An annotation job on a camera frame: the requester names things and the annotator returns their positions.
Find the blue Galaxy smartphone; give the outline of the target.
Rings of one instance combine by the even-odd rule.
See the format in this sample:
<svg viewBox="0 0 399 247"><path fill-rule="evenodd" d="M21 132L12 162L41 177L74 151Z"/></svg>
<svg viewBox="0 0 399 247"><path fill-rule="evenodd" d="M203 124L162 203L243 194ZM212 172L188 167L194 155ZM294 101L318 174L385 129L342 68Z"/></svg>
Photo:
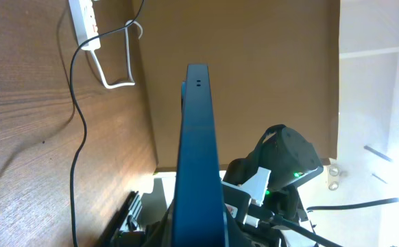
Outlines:
<svg viewBox="0 0 399 247"><path fill-rule="evenodd" d="M205 64L190 64L182 86L171 245L228 245L213 101Z"/></svg>

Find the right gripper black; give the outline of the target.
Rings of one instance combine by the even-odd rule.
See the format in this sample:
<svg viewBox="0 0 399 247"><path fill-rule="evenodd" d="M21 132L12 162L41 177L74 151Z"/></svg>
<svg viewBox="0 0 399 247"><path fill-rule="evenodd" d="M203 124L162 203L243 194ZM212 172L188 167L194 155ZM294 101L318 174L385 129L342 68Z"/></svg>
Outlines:
<svg viewBox="0 0 399 247"><path fill-rule="evenodd" d="M272 211L252 204L251 195L237 186L222 182L222 188L230 246L287 246L284 235L269 222Z"/></svg>

